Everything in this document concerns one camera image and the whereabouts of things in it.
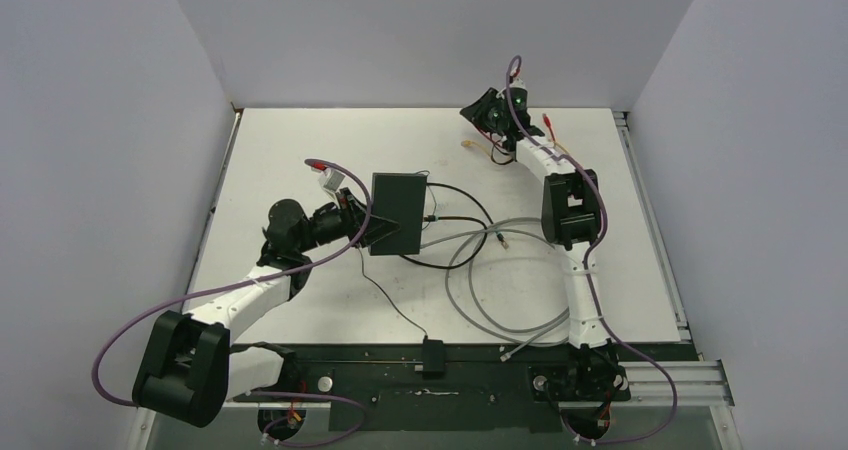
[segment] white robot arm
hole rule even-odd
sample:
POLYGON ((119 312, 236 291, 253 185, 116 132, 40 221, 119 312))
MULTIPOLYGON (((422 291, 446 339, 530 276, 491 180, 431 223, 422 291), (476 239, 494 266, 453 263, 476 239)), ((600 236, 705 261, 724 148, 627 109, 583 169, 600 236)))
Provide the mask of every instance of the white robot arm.
MULTIPOLYGON (((545 137, 537 137, 536 140, 542 145, 553 147, 553 142, 545 137)), ((541 147, 536 146, 526 138, 516 143, 515 160, 530 170, 543 184, 550 175, 573 174, 574 172, 574 167, 570 163, 564 160, 555 161, 541 147)), ((586 254, 589 244, 588 241, 574 242, 570 249, 563 245, 557 245, 560 264, 565 275, 568 307, 571 311, 568 341, 578 348, 582 345, 588 345, 590 348, 599 347, 608 343, 610 338, 603 325, 600 324, 600 316, 586 279, 587 270, 583 267, 583 255, 586 254)), ((589 259, 588 271, 594 274, 596 268, 597 264, 593 253, 589 259)), ((597 288, 597 276, 594 278, 597 288)))
MULTIPOLYGON (((258 281, 261 277, 275 273, 279 273, 276 268, 255 266, 245 277, 245 280, 253 280, 253 285, 225 293, 192 309, 189 314, 197 322, 220 324, 228 328, 232 346, 245 330, 269 310, 289 301, 291 277, 258 281)), ((232 354, 226 399, 230 400, 254 388, 274 385, 280 378, 283 363, 283 355, 265 348, 252 347, 232 354)))

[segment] gray cable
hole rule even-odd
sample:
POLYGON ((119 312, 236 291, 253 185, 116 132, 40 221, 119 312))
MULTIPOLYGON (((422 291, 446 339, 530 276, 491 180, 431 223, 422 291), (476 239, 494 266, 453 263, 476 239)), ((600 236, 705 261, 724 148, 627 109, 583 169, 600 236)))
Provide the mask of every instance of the gray cable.
MULTIPOLYGON (((489 228, 494 228, 495 226, 502 227, 504 225, 513 225, 513 224, 519 225, 519 224, 534 224, 534 223, 537 224, 537 225, 541 225, 541 220, 538 219, 538 218, 533 218, 533 217, 510 218, 508 220, 502 220, 500 222, 495 222, 492 225, 490 225, 489 228)), ((457 238, 468 237, 470 235, 480 235, 480 234, 483 234, 483 233, 492 233, 492 232, 487 229, 487 230, 471 230, 471 231, 468 231, 468 232, 457 233, 455 235, 449 235, 447 237, 442 237, 442 238, 433 240, 432 242, 422 243, 421 249, 424 250, 427 247, 436 245, 437 243, 447 242, 448 240, 455 240, 457 238)), ((538 235, 532 234, 530 232, 523 232, 521 230, 509 230, 507 233, 520 233, 520 234, 523 234, 523 235, 529 235, 531 237, 537 237, 538 236, 538 235)))
MULTIPOLYGON (((505 220, 505 221, 502 221, 502 222, 497 222, 495 225, 492 225, 492 228, 493 228, 493 229, 497 229, 497 228, 502 227, 503 225, 508 225, 508 224, 511 224, 511 223, 513 223, 513 221, 512 221, 512 220, 505 220)), ((459 249, 457 249, 457 253, 456 253, 456 254, 454 255, 454 257, 453 257, 453 260, 455 260, 456 258, 458 258, 459 254, 462 252, 462 250, 463 250, 466 246, 468 246, 469 244, 471 244, 471 243, 472 243, 472 242, 473 242, 473 241, 474 241, 474 240, 475 240, 475 239, 476 239, 476 238, 477 238, 480 234, 483 234, 483 233, 486 233, 486 232, 485 232, 485 231, 480 231, 480 232, 478 233, 478 235, 473 235, 473 236, 471 236, 471 237, 470 237, 468 240, 466 240, 466 241, 465 241, 462 245, 460 245, 459 249)), ((541 241, 542 241, 542 242, 544 242, 546 245, 549 245, 549 244, 548 244, 548 242, 547 242, 546 240, 544 240, 542 237, 539 237, 538 235, 532 235, 532 234, 531 234, 531 236, 532 236, 533 238, 536 238, 536 239, 538 239, 538 240, 541 240, 541 241)), ((471 281, 471 274, 469 273, 469 283, 470 283, 470 281, 471 281)), ((532 337, 532 338, 530 338, 529 340, 527 340, 527 341, 525 341, 525 342, 522 342, 523 344, 525 344, 525 345, 522 345, 522 348, 523 348, 523 346, 526 346, 526 344, 528 344, 528 343, 532 343, 534 340, 536 340, 536 339, 540 338, 541 336, 543 336, 543 335, 547 334, 548 332, 550 332, 550 331, 551 331, 551 330, 553 330, 554 328, 558 327, 558 326, 559 326, 562 322, 564 322, 564 321, 565 321, 565 319, 567 319, 567 318, 568 318, 568 316, 569 316, 569 310, 568 310, 568 308, 566 308, 566 310, 565 310, 565 311, 563 311, 563 313, 561 313, 560 315, 558 315, 557 317, 555 317, 555 318, 554 318, 554 319, 552 319, 551 321, 546 322, 546 323, 543 323, 542 325, 539 325, 539 326, 536 326, 536 327, 533 327, 533 328, 527 328, 527 329, 510 329, 510 328, 507 328, 507 327, 504 327, 504 326, 500 325, 497 321, 495 321, 495 320, 494 320, 494 319, 493 319, 493 318, 492 318, 492 317, 491 317, 491 316, 490 316, 490 315, 489 315, 489 314, 485 311, 485 309, 483 309, 483 306, 482 306, 482 304, 480 303, 479 299, 477 298, 476 293, 474 293, 473 287, 471 287, 470 289, 471 289, 471 291, 472 291, 472 297, 473 297, 473 299, 474 299, 474 303, 476 304, 477 308, 480 310, 480 312, 483 314, 483 316, 484 316, 484 317, 485 317, 485 318, 486 318, 486 319, 487 319, 490 323, 492 323, 493 325, 495 325, 495 326, 496 326, 496 327, 498 327, 499 329, 501 329, 501 330, 503 330, 503 331, 505 331, 505 332, 509 332, 509 333, 517 333, 517 334, 520 334, 520 333, 531 333, 531 332, 533 332, 533 331, 541 330, 538 334, 536 334, 535 336, 533 336, 533 337, 532 337)), ((540 344, 539 346, 548 346, 548 344, 540 344)))
MULTIPOLYGON (((422 245, 422 248, 425 248, 425 247, 428 247, 428 246, 431 246, 431 245, 435 245, 437 243, 446 242, 448 240, 452 240, 452 239, 455 239, 455 238, 468 236, 469 238, 465 242, 463 242, 462 245, 460 245, 460 247, 457 249, 456 253, 454 253, 453 257, 451 258, 451 263, 449 265, 452 265, 453 262, 455 262, 456 259, 459 258, 459 254, 462 252, 462 250, 464 250, 465 247, 467 247, 472 242, 474 242, 474 240, 476 240, 477 238, 480 238, 480 236, 483 235, 484 233, 493 233, 493 232, 498 232, 498 231, 503 232, 503 233, 517 233, 517 234, 531 236, 533 238, 536 238, 538 240, 543 241, 546 245, 550 245, 546 240, 544 240, 542 237, 540 237, 538 235, 535 235, 535 234, 532 234, 532 233, 529 233, 529 232, 524 232, 524 231, 521 231, 521 230, 513 230, 513 229, 503 228, 504 226, 508 226, 508 225, 539 224, 539 223, 540 223, 540 221, 539 221, 538 218, 528 218, 528 217, 502 220, 500 222, 495 222, 494 224, 492 224, 489 228, 487 228, 485 230, 479 230, 479 231, 474 231, 474 232, 463 232, 461 234, 441 238, 441 239, 438 239, 438 240, 434 240, 432 242, 425 243, 424 245, 422 245)), ((471 272, 468 273, 468 277, 469 277, 469 282, 470 282, 471 281, 471 272)), ((559 327, 561 324, 563 324, 565 321, 568 320, 568 317, 569 317, 569 309, 568 308, 566 308, 565 311, 563 311, 560 315, 558 315, 557 317, 555 317, 553 320, 551 320, 549 322, 546 322, 542 325, 539 325, 539 326, 536 326, 536 327, 533 327, 533 328, 530 328, 530 329, 517 329, 518 331, 515 331, 515 329, 508 329, 506 327, 503 327, 502 325, 500 325, 496 321, 494 321, 494 319, 491 318, 491 316, 488 313, 486 313, 486 311, 482 308, 482 305, 480 304, 479 300, 477 299, 476 293, 474 293, 474 291, 473 291, 473 286, 469 286, 469 288, 471 288, 471 290, 472 290, 472 297, 475 301, 475 304, 477 305, 477 308, 481 311, 483 316, 486 317, 486 319, 490 323, 494 324, 499 329, 510 332, 510 333, 531 333, 533 331, 539 330, 538 333, 531 336, 529 339, 519 340, 519 339, 513 338, 509 335, 504 335, 502 333, 491 330, 491 329, 487 328, 486 326, 480 324, 479 322, 474 320, 471 316, 469 316, 467 313, 465 313, 465 311, 462 310, 462 308, 459 306, 459 304, 456 302, 456 300, 454 300, 453 295, 451 294, 451 291, 450 291, 450 271, 449 270, 446 271, 445 272, 445 292, 447 293, 448 299, 450 300, 451 305, 453 305, 454 309, 456 309, 456 311, 466 321, 468 321, 468 323, 474 325, 479 330, 481 330, 485 333, 488 333, 489 335, 492 335, 494 337, 506 340, 508 342, 519 344, 519 346, 517 348, 515 348, 512 351, 504 354, 501 357, 501 360, 508 359, 515 352, 521 350, 522 348, 524 348, 528 345, 538 346, 538 347, 551 347, 551 346, 561 345, 561 344, 568 341, 568 337, 566 337, 566 338, 560 340, 559 342, 554 342, 554 343, 534 343, 536 340, 538 340, 539 338, 548 334, 549 332, 551 332, 555 328, 559 327)))

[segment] metal frame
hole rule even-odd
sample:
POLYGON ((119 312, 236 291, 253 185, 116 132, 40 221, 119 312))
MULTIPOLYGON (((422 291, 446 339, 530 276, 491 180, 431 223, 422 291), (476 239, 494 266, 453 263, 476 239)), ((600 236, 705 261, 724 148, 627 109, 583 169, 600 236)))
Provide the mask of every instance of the metal frame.
POLYGON ((710 413, 713 415, 713 423, 721 448, 724 450, 742 450, 742 440, 736 431, 736 424, 733 422, 730 407, 724 405, 712 406, 710 413))
MULTIPOLYGON (((212 229, 212 220, 215 218, 215 209, 218 206, 218 199, 221 197, 221 188, 224 186, 224 178, 227 176, 227 169, 230 166, 230 157, 233 155, 233 147, 236 144, 239 128, 241 127, 241 119, 244 115, 244 110, 236 110, 235 119, 233 120, 233 128, 230 130, 230 139, 227 141, 227 150, 224 152, 224 160, 221 162, 221 172, 218 174, 218 183, 215 184, 215 193, 212 195, 212 201, 209 202, 209 210, 206 214, 206 224, 203 226, 203 235, 200 237, 200 243, 197 246, 197 254, 194 258, 194 266, 191 269, 191 278, 186 285, 185 293, 188 294, 191 286, 197 278, 197 272, 200 271, 200 259, 203 258, 203 250, 206 248, 206 240, 209 238, 209 231, 212 229)), ((183 303, 183 311, 188 309, 188 302, 183 303)))
MULTIPOLYGON (((733 405, 733 396, 721 362, 661 362, 674 378, 678 406, 713 407, 733 405)), ((665 377, 647 362, 624 362, 631 399, 615 402, 617 407, 671 406, 671 388, 665 377)), ((561 402, 560 408, 593 407, 595 402, 561 402)))
POLYGON ((639 196, 639 202, 642 204, 642 211, 645 214, 645 220, 650 230, 651 240, 654 242, 654 251, 660 262, 660 268, 663 272, 666 290, 671 299, 671 305, 674 314, 677 317, 678 328, 687 330, 689 322, 686 319, 686 313, 683 310, 683 300, 680 298, 680 292, 677 289, 677 281, 674 279, 674 273, 671 269, 671 263, 668 260, 668 253, 663 243, 662 234, 660 233, 657 218, 654 214, 654 207, 651 205, 651 200, 648 197, 648 192, 645 191, 645 182, 642 180, 642 173, 639 171, 639 163, 636 160, 636 153, 630 144, 630 129, 627 127, 627 120, 624 112, 612 112, 615 119, 615 126, 618 129, 618 135, 621 139, 621 147, 624 149, 624 155, 627 158, 627 165, 630 167, 630 174, 633 177, 633 185, 636 187, 636 193, 639 196))

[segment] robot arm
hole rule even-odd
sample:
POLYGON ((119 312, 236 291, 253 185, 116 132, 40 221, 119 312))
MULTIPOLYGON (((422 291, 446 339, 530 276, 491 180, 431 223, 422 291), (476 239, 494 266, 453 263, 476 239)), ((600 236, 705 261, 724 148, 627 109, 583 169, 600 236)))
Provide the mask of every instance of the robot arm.
MULTIPOLYGON (((553 142, 547 138, 536 140, 553 147, 553 142)), ((557 252, 571 310, 568 341, 578 348, 582 345, 590 348, 605 345, 610 337, 599 322, 600 316, 583 267, 583 255, 597 237, 600 223, 595 218, 597 209, 592 204, 593 196, 591 192, 584 191, 583 180, 573 173, 571 164, 555 161, 527 139, 516 143, 515 160, 544 184, 542 230, 549 242, 558 244, 557 252), (569 198, 579 198, 583 203, 569 206, 569 198)), ((589 257, 589 268, 594 274, 597 268, 594 254, 589 257)), ((597 287, 597 276, 594 278, 597 287)))
MULTIPOLYGON (((527 113, 527 89, 518 78, 510 83, 516 118, 525 131, 542 146, 553 148, 553 142, 539 128, 530 124, 527 113)), ((600 324, 583 266, 586 249, 600 230, 600 211, 594 194, 583 178, 567 161, 557 161, 541 147, 525 138, 518 128, 506 101, 506 92, 490 88, 476 102, 460 110, 460 115, 480 132, 497 134, 506 150, 515 152, 515 160, 524 165, 544 185, 542 230, 545 239, 557 245, 565 273, 565 291, 571 310, 569 343, 580 348, 595 348, 609 342, 609 335, 600 324)), ((588 171, 597 185, 597 176, 588 171)), ((590 257, 589 271, 597 268, 590 257)))
MULTIPOLYGON (((309 270, 261 279, 311 263, 303 252, 340 238, 352 239, 359 232, 365 206, 347 189, 332 190, 336 202, 319 208, 311 218, 294 200, 271 207, 259 261, 243 279, 253 285, 219 295, 187 313, 168 311, 157 318, 133 386, 133 402, 204 427, 226 400, 278 382, 286 363, 284 349, 254 346, 235 351, 233 343, 269 310, 297 296, 309 270)), ((369 246, 398 228, 393 221, 371 215, 357 245, 369 246)))

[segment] white wall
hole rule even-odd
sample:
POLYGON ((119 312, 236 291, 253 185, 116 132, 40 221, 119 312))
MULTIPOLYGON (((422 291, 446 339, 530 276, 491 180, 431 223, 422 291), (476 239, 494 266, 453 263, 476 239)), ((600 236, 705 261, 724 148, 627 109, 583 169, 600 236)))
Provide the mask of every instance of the white wall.
POLYGON ((848 0, 695 0, 631 116, 746 449, 845 448, 848 0))
POLYGON ((0 448, 123 448, 91 360, 184 292, 233 114, 175 0, 0 0, 0 35, 0 448))
POLYGON ((239 106, 630 108, 692 0, 179 0, 239 106))

